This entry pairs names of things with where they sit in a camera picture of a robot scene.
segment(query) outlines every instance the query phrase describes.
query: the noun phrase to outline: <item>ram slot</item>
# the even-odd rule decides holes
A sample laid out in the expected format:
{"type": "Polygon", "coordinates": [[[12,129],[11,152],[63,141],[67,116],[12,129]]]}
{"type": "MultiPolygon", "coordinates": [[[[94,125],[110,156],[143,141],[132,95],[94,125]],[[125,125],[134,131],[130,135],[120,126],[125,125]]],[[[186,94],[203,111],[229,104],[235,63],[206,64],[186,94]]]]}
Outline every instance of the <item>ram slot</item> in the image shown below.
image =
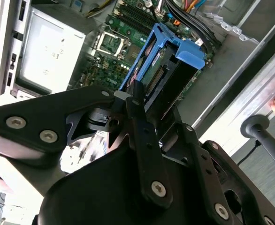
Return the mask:
{"type": "Polygon", "coordinates": [[[131,5],[125,5],[120,6],[120,10],[121,12],[130,15],[134,20],[138,20],[139,23],[143,23],[151,28],[155,25],[155,20],[141,9],[135,8],[131,5]]]}
{"type": "Polygon", "coordinates": [[[141,25],[140,23],[138,23],[137,21],[134,21],[133,19],[131,19],[130,17],[128,17],[126,15],[119,15],[118,18],[124,24],[127,24],[128,26],[136,29],[141,34],[144,34],[144,35],[148,36],[151,33],[151,29],[141,25]]]}

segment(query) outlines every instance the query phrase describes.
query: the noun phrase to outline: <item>bolt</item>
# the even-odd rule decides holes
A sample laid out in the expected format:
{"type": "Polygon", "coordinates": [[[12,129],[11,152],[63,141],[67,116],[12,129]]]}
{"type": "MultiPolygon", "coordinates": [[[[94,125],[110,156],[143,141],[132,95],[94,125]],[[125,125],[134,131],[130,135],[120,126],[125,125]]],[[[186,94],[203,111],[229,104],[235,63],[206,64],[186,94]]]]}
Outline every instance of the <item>bolt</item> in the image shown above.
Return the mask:
{"type": "Polygon", "coordinates": [[[212,147],[217,150],[219,149],[218,145],[216,145],[215,143],[212,143],[212,147]]]}
{"type": "Polygon", "coordinates": [[[108,97],[108,96],[109,96],[109,93],[108,93],[108,92],[106,92],[106,91],[104,91],[104,90],[103,90],[101,93],[102,93],[102,95],[104,95],[104,96],[106,96],[106,97],[108,97]]]}
{"type": "Polygon", "coordinates": [[[21,117],[12,116],[6,120],[6,125],[13,129],[21,129],[26,126],[26,121],[21,117]]]}
{"type": "Polygon", "coordinates": [[[138,103],[137,100],[133,100],[132,102],[133,102],[134,104],[136,104],[136,105],[139,105],[139,103],[138,103]]]}
{"type": "Polygon", "coordinates": [[[269,219],[269,217],[264,217],[266,224],[268,225],[274,225],[274,223],[269,219]]]}
{"type": "Polygon", "coordinates": [[[57,141],[58,136],[57,134],[52,130],[44,130],[39,134],[39,137],[42,141],[47,143],[54,143],[57,141]]]}
{"type": "Polygon", "coordinates": [[[153,181],[151,185],[152,191],[158,196],[158,197],[164,197],[166,196],[166,189],[163,186],[162,183],[159,181],[153,181]]]}
{"type": "Polygon", "coordinates": [[[228,220],[229,219],[229,214],[226,210],[226,208],[224,206],[222,206],[220,203],[216,203],[214,205],[214,208],[216,210],[216,212],[218,213],[218,215],[224,219],[224,220],[228,220]]]}
{"type": "Polygon", "coordinates": [[[193,128],[191,128],[189,125],[185,126],[187,128],[188,131],[193,131],[193,128]]]}

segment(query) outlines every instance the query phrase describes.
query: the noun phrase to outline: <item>green circuit board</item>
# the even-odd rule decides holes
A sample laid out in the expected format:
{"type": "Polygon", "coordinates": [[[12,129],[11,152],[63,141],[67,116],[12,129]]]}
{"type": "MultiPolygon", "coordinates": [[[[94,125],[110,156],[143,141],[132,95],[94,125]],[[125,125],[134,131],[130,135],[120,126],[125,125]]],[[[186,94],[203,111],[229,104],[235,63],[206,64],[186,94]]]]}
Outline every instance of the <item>green circuit board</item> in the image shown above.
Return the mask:
{"type": "MultiPolygon", "coordinates": [[[[152,3],[156,8],[157,1],[153,0],[152,3]]],[[[160,13],[156,12],[156,17],[157,21],[142,0],[118,0],[99,30],[98,39],[93,47],[95,53],[86,56],[83,73],[72,83],[71,88],[99,84],[113,91],[119,89],[155,23],[165,24],[183,40],[189,39],[195,42],[198,39],[189,28],[172,18],[165,7],[160,13]]],[[[152,71],[155,73],[159,68],[159,63],[156,63],[153,69],[147,72],[148,75],[145,75],[143,82],[149,83],[150,80],[147,80],[147,77],[151,77],[149,73],[152,71]]],[[[200,73],[201,71],[198,71],[195,74],[178,100],[184,98],[200,73]]]]}

